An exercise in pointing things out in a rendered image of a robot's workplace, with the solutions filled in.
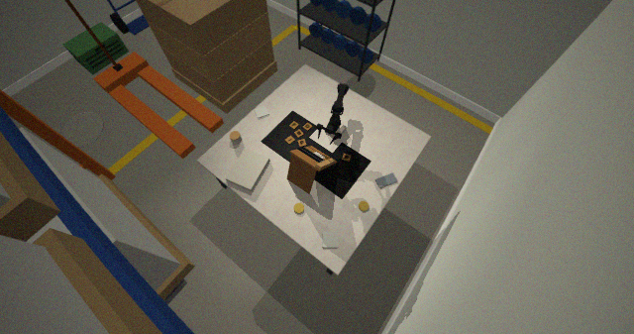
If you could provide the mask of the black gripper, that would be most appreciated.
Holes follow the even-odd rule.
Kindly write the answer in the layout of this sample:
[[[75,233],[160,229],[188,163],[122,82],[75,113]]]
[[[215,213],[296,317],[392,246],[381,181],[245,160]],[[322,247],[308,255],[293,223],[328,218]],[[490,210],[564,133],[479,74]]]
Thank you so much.
[[[332,125],[332,126],[334,126],[334,125],[335,125],[335,126],[337,126],[337,123],[336,123],[336,124],[333,124],[331,121],[329,121],[329,123],[331,123],[331,125]],[[328,123],[328,125],[329,125],[329,123]],[[328,126],[328,125],[327,125],[327,126]],[[317,124],[316,128],[318,128],[317,130],[318,130],[318,139],[319,139],[320,134],[321,134],[321,130],[322,130],[322,129],[323,129],[323,130],[326,130],[326,128],[325,128],[325,127],[323,127],[323,125],[321,125],[321,124]],[[342,137],[342,134],[340,134],[340,133],[338,133],[338,132],[337,132],[337,133],[335,133],[334,135],[335,135],[335,137],[334,137],[334,138],[333,138],[333,140],[331,141],[330,145],[331,145],[331,144],[332,144],[332,143],[333,143],[336,139],[341,139],[341,137]]]

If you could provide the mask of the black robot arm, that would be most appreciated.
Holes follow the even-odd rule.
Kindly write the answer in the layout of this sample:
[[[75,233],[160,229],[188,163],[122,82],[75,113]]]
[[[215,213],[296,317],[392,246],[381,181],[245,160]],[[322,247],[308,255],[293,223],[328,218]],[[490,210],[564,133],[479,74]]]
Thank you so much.
[[[340,115],[342,115],[343,112],[344,112],[343,98],[347,94],[347,91],[349,90],[349,86],[348,86],[348,84],[340,82],[340,84],[338,84],[337,89],[338,89],[338,98],[334,102],[334,105],[332,106],[332,110],[333,111],[331,110],[331,113],[333,113],[333,114],[332,114],[332,116],[330,118],[330,121],[333,124],[337,123],[337,126],[335,126],[335,125],[332,126],[331,123],[329,123],[329,125],[326,127],[326,130],[325,130],[325,132],[327,132],[329,134],[332,134],[332,133],[335,134],[336,131],[338,130],[338,128],[340,127],[340,125],[341,125]]]

